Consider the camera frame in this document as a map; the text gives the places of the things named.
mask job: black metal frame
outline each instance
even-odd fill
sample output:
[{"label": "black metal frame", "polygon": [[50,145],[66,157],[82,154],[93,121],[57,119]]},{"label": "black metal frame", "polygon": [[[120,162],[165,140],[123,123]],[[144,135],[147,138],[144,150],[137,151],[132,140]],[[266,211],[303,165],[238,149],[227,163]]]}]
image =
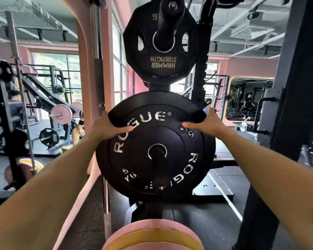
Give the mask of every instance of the black metal frame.
[{"label": "black metal frame", "polygon": [[[12,132],[13,132],[13,122],[12,116],[9,109],[8,93],[6,91],[6,82],[9,80],[2,80],[3,76],[0,75],[0,118],[2,123],[3,134],[5,138],[6,145],[13,147]],[[13,184],[10,187],[14,187],[16,190],[20,189],[26,182],[23,172],[20,167],[18,167],[17,158],[11,154],[8,154],[8,159],[10,167],[12,170]]]},{"label": "black metal frame", "polygon": [[[277,100],[263,104],[259,129],[266,132],[258,134],[260,145],[298,161],[313,125],[313,0],[293,0],[273,87],[265,96]],[[233,249],[271,249],[278,226],[251,186]]]}]

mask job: hand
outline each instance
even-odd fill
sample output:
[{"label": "hand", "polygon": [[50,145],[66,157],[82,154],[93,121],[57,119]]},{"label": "hand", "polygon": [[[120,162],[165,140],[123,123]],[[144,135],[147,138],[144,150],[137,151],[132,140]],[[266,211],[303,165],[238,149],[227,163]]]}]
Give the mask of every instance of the hand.
[{"label": "hand", "polygon": [[103,111],[101,117],[99,117],[93,124],[89,134],[97,139],[110,139],[117,134],[127,133],[132,131],[133,126],[125,126],[117,128],[113,126],[108,117],[108,112]]},{"label": "hand", "polygon": [[209,113],[203,122],[199,124],[183,123],[183,127],[189,129],[198,129],[206,134],[215,136],[217,138],[220,137],[220,135],[227,131],[229,128],[226,127],[221,119],[217,116],[216,109],[212,108],[211,106],[208,106],[208,109]]}]

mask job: black pipe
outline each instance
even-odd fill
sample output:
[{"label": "black pipe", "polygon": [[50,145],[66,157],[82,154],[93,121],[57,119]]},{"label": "black pipe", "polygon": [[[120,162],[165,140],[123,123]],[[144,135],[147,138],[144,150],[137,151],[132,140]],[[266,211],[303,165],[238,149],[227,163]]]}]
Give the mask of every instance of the black pipe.
[{"label": "black pipe", "polygon": [[153,43],[160,52],[172,49],[174,35],[179,27],[186,7],[184,0],[161,0],[159,6],[158,29]]},{"label": "black pipe", "polygon": [[42,29],[37,29],[39,40],[43,40],[43,31]]},{"label": "black pipe", "polygon": [[190,9],[191,3],[192,3],[192,0],[189,0],[188,6],[187,6],[188,10]]}]

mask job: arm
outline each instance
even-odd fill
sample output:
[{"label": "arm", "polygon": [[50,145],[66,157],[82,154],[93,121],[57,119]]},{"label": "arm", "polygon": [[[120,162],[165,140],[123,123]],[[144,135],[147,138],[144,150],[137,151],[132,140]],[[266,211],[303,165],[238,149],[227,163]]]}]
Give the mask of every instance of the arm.
[{"label": "arm", "polygon": [[51,250],[85,180],[97,145],[115,128],[106,112],[77,145],[49,163],[0,206],[0,249]]},{"label": "arm", "polygon": [[313,171],[226,127],[214,109],[202,123],[183,123],[220,139],[256,192],[304,248],[313,250]]}]

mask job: ceiling duct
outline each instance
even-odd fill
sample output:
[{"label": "ceiling duct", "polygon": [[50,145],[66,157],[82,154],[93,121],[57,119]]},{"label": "ceiling duct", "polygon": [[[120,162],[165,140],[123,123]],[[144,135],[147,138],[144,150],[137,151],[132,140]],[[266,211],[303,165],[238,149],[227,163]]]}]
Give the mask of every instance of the ceiling duct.
[{"label": "ceiling duct", "polygon": [[5,17],[5,11],[12,12],[17,28],[60,29],[56,20],[35,3],[30,5],[25,0],[0,0],[0,17]]},{"label": "ceiling duct", "polygon": [[267,26],[268,21],[262,21],[263,13],[260,13],[256,19],[246,19],[241,25],[234,28],[231,32],[231,37],[238,39],[256,39],[262,35],[266,35],[275,29],[271,26]]}]

